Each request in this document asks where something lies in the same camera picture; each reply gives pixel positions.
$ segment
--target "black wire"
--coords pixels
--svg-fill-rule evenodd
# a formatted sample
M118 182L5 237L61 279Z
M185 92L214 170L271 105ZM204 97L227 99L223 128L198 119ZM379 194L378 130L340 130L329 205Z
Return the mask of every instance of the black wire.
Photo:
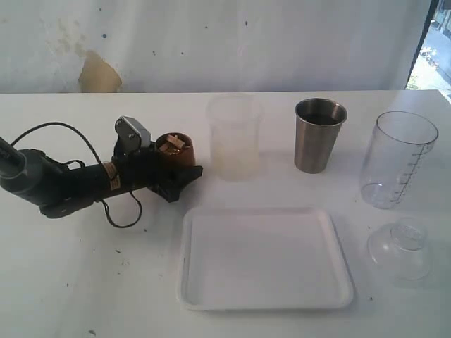
M127 227L132 227L133 225L135 225L136 223L138 223L141 219L141 215L142 215L142 204L141 202L135 197L135 195L132 192L129 192L129 194L131 195L131 197L133 197L133 199L136 201L139 211L138 211L138 217L136 219L135 222L130 223L128 225L124 225L124 226L120 226L114 223L114 221L111 219L110 216L110 208L108 206L108 204L105 202L105 200L101 199L100 202L104 205L104 209L105 209L105 215L106 215L106 219L108 220L108 222L114 226L114 227L118 227L119 229L125 229Z
M35 130L44 128L44 127L48 127L50 125L59 125L61 127L65 127L68 128L70 130L72 130L75 134L77 134L78 136L81 137L81 139L86 143L86 145L88 146L88 148L90 149L90 151L92 152L92 155L94 155L97 163L99 165L103 165L102 162L100 161L100 157L97 154L97 152L95 151L94 147L91 145L91 143L88 141L88 139L86 138L86 136L84 136L79 130L77 130L75 127L72 127L71 125L68 125L66 123L62 123L62 122L47 122L47 123L42 123L41 125L37 125L36 127L33 127L29 130L27 130L26 132L22 133L18 138L16 138L14 141L11 142L11 146L15 146L21 139L23 139L25 136L31 134L32 132L34 132ZM59 163L59 164L64 164L64 165L69 165L71 163L78 163L80 165L81 168L85 167L85 163L80 161L80 160L71 160L69 162L66 163ZM116 171L116 173L114 174L114 176L110 179L111 181L114 180L116 177L118 176L118 171ZM101 199L100 202L104 205L104 209L105 209L105 216L106 219L108 220L108 222L114 226L114 227L118 227L120 229L125 229L127 227L132 227L133 225L135 225L136 223L138 223L141 219L142 216L142 204L141 202L135 197L135 195L130 191L129 194L132 196L132 198L136 201L136 203L138 204L138 217L136 219L135 222L130 223L128 225L124 225L124 226L120 226L114 223L114 221L111 219L110 216L110 212L109 212L109 206L108 204L105 202L105 200Z
M100 164L100 165L102 164L101 161L100 161L99 155L97 155L97 152L94 150L94 147L91 145L91 143L88 141L88 139L81 132L79 132L76 128L72 127L71 125L67 125L65 123L62 123L62 122L47 122L47 123L42 123L41 125L37 125L36 127L33 127L31 129L27 130L26 132L21 134L17 139L12 141L11 142L11 146L15 146L16 143L18 143L21 139L23 139L28 134L34 132L35 130L38 130L38 129L41 129L41 128L44 128L44 127L48 127L50 125L59 125L61 127L65 127L65 128L68 128L68 129L72 130L75 134L80 136L83 141L85 141L86 145L88 146L88 148L92 152L92 155L94 155L97 163Z

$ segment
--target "small brown container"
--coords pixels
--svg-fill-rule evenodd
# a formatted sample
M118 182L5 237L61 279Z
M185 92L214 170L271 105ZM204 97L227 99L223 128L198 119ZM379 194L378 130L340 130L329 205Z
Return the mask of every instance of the small brown container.
M165 149L161 150L161 147L167 142L169 135L176 136L179 140L184 141L185 145L182 149ZM167 160L167 164L181 165L184 167L192 167L196 165L196 159L194 157L194 147L192 146L192 140L185 134L180 132L169 132L161 135L156 140L156 149L162 153Z

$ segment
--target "white tabletop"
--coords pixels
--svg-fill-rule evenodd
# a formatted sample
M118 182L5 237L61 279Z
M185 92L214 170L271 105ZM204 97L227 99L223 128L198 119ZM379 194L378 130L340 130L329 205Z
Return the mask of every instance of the white tabletop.
M209 171L207 101L215 94L0 95L0 135L11 141L39 123L76 126L108 160L120 115L138 119L156 139L179 131L192 137L204 176L167 204L143 189L142 220L111 227L100 204L60 220L0 192L0 337L449 337L451 332L451 109L439 92L258 93L261 172L229 183ZM328 167L309 175L293 165L295 104L322 96L348 110ZM409 196L382 211L362 201L358 174L376 117L387 110L422 114L440 131ZM37 131L18 148L37 148L57 161L91 153L70 131ZM112 216L136 216L128 195L110 200ZM335 223L355 288L340 311L192 312L177 301L182 218L193 206L317 206ZM367 261L368 235L404 215L425 221L434 250L422 282L387 280Z

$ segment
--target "rectangular tray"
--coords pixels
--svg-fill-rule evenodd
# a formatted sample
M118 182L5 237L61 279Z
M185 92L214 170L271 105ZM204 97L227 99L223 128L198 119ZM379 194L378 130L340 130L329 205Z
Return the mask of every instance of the rectangular tray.
M354 296L329 215L317 208L194 208L178 298L190 310L332 309Z

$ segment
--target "stainless steel cup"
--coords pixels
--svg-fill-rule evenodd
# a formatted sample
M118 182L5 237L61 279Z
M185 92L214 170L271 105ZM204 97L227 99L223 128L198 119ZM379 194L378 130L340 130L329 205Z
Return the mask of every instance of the stainless steel cup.
M296 105L295 165L305 173L326 169L346 109L327 99L307 99Z

